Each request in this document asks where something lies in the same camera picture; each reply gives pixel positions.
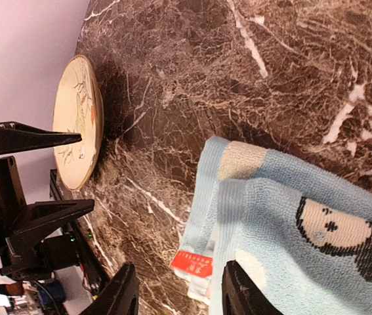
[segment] cartoon face print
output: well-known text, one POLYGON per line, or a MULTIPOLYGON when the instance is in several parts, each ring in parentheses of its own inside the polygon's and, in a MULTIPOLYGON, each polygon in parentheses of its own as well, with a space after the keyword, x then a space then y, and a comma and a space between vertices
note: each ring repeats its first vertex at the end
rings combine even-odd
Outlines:
POLYGON ((372 222, 301 198, 297 228, 312 247, 331 256, 356 256, 358 272, 372 282, 372 222))
POLYGON ((300 215, 301 227, 316 247, 326 243, 335 247, 355 247, 371 237, 372 227, 364 219, 347 215, 306 200, 300 215))

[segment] white wall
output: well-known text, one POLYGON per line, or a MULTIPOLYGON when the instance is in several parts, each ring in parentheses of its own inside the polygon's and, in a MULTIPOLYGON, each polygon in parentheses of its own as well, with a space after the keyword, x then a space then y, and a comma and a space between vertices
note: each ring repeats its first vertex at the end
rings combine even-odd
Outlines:
MULTIPOLYGON (((51 130, 57 85, 89 0, 0 0, 0 121, 51 130)), ((51 149, 16 161, 27 201, 49 198, 51 149)))

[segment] painted bird on plate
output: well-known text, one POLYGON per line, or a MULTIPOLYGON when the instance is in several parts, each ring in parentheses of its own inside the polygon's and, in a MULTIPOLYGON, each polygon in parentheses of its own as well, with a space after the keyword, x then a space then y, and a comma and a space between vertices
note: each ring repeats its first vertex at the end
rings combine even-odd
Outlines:
POLYGON ((79 93, 76 94, 76 102, 77 102, 77 112, 76 112, 76 120, 75 120, 75 133, 80 133, 82 137, 82 141, 78 142, 77 145, 79 147, 79 158, 83 159, 85 157, 85 131, 87 126, 85 125, 85 113, 82 107, 82 103, 84 98, 81 99, 79 93))

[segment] black cable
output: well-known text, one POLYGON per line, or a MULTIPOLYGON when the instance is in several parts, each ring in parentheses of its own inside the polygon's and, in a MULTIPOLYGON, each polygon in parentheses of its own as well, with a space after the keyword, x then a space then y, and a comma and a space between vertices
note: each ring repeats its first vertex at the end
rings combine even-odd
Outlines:
POLYGON ((56 301, 54 300, 54 297, 51 295, 51 293, 49 292, 49 290, 46 289, 44 287, 44 285, 42 285, 41 283, 39 283, 37 280, 34 280, 33 282, 36 285, 38 285, 49 296, 50 300, 52 300, 52 302, 53 302, 53 306, 54 306, 54 309, 56 310, 57 315, 60 315, 59 308, 57 307, 56 301))

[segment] towel tag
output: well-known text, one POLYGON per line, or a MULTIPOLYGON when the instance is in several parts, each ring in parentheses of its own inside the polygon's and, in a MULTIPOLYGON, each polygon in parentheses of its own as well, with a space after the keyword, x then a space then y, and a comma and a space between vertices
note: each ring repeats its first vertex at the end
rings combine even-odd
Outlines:
POLYGON ((171 268, 179 269, 199 278, 206 278, 212 275, 212 261, 210 257, 178 251, 171 263, 171 268))

